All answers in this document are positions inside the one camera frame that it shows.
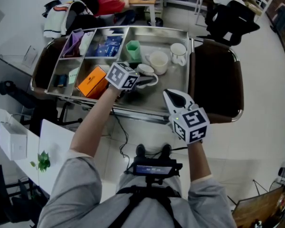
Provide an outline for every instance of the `green plant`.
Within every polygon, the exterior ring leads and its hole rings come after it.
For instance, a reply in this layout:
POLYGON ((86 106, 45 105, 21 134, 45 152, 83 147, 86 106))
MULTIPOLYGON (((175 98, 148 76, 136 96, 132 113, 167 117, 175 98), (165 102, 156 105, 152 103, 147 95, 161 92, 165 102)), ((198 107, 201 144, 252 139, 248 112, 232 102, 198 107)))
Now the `green plant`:
MULTIPOLYGON (((33 167, 36 167, 36 169, 37 169, 35 162, 31 161, 30 164, 33 167)), ((38 154, 38 169, 41 172, 45 172, 47 170, 47 168, 50 166, 51 166, 51 162, 49 161, 48 153, 43 151, 41 154, 38 154)))

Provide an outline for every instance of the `brown leather seat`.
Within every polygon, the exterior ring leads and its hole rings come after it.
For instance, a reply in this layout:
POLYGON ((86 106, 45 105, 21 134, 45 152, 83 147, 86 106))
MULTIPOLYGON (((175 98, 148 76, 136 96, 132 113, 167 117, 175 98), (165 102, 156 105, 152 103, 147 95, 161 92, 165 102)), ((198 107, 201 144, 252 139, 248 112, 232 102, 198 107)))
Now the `brown leather seat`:
POLYGON ((210 123, 230 123, 240 118, 244 110, 241 65, 228 46, 205 39, 194 48, 189 94, 204 108, 210 123))

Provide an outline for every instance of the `red shirt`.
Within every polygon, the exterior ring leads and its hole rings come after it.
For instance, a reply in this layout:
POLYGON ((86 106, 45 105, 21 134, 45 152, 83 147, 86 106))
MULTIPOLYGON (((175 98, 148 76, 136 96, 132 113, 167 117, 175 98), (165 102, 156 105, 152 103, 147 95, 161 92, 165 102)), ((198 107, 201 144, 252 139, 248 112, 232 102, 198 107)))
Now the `red shirt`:
POLYGON ((124 9, 124 2, 119 0, 98 0, 99 10, 94 16, 120 13, 124 9))

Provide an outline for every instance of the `forearm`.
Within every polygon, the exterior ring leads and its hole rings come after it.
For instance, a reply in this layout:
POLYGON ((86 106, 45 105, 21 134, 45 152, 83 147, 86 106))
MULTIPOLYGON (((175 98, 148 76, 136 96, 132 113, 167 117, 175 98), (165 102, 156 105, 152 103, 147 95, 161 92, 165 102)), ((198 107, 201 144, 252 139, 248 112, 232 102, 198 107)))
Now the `forearm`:
POLYGON ((211 174, 203 146, 199 141, 188 145, 188 156, 191 181, 211 174))
POLYGON ((70 148, 80 153, 95 156, 97 147, 113 104, 120 91, 109 87, 78 127, 70 148))

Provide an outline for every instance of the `small white box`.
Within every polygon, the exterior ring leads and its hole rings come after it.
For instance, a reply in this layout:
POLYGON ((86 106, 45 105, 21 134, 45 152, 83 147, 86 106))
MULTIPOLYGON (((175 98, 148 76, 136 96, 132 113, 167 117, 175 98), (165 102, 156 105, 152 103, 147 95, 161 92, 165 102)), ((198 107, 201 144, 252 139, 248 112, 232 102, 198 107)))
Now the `small white box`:
POLYGON ((26 159, 27 136, 15 126, 0 123, 0 147, 11 161, 26 159))

